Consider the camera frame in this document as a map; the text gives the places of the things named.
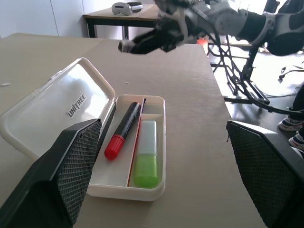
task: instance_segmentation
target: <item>black mesh pad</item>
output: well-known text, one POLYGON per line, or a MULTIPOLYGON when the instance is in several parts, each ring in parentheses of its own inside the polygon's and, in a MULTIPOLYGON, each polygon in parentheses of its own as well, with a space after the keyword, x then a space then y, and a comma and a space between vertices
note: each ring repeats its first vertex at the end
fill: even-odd
POLYGON ((303 211, 300 180, 263 136, 234 124, 228 125, 228 134, 242 181, 265 224, 295 227, 287 224, 303 220, 297 217, 303 211))
POLYGON ((77 135, 59 171, 58 189, 73 224, 91 179, 100 128, 97 122, 77 135))

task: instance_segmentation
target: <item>table leg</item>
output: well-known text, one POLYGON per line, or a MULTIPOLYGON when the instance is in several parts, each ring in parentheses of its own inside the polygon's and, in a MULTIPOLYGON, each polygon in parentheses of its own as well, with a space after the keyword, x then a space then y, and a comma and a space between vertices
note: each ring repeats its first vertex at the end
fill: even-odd
POLYGON ((96 38, 94 19, 87 18, 86 22, 87 22, 87 27, 89 29, 89 37, 96 38))
POLYGON ((129 27, 123 26, 123 39, 129 39, 129 27))

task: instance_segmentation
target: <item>person's foot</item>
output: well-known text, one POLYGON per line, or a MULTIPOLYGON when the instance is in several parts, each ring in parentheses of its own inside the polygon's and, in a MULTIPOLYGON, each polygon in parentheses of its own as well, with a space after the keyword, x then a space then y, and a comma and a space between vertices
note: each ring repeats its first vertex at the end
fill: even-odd
POLYGON ((297 132, 294 137, 290 138, 288 142, 289 145, 291 145, 292 147, 304 151, 304 138, 302 135, 299 134, 299 132, 297 132))
POLYGON ((286 116, 286 118, 278 124, 278 127, 286 132, 294 132, 299 131, 303 124, 304 121, 302 120, 293 120, 289 116, 286 116))

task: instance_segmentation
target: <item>beige table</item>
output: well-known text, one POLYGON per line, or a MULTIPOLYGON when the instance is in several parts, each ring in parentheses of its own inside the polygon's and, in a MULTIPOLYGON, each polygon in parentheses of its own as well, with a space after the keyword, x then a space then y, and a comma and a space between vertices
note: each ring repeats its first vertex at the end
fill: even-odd
POLYGON ((96 25, 123 26, 123 38, 129 38, 129 27, 153 28, 158 17, 159 9, 156 5, 144 4, 141 12, 133 13, 130 16, 122 14, 114 15, 112 9, 104 9, 97 12, 85 14, 89 37, 96 38, 96 25))
MULTIPOLYGON (((121 94, 166 100, 166 190, 154 202, 86 196, 76 228, 260 228, 226 143, 230 118, 201 46, 122 54, 118 41, 13 35, 0 40, 0 113, 79 57, 121 94)), ((0 205, 32 161, 0 138, 0 205)))

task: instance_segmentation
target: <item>table surface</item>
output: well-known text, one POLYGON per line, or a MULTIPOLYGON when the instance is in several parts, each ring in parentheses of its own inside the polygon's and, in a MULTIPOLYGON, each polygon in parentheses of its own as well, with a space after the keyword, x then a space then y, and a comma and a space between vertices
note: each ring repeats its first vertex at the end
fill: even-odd
POLYGON ((112 20, 141 20, 141 21, 155 21, 158 18, 159 9, 156 5, 144 4, 142 11, 133 13, 130 16, 122 14, 114 15, 111 8, 85 14, 85 18, 94 19, 112 19, 112 20))
MULTIPOLYGON (((117 96, 159 95, 166 101, 164 194, 154 202, 86 195, 74 227, 264 228, 226 142, 230 116, 203 48, 183 45, 136 56, 117 46, 117 40, 25 34, 0 40, 0 84, 11 83, 0 87, 0 113, 79 57, 92 62, 117 96)), ((32 161, 2 138, 0 148, 2 205, 32 161)))

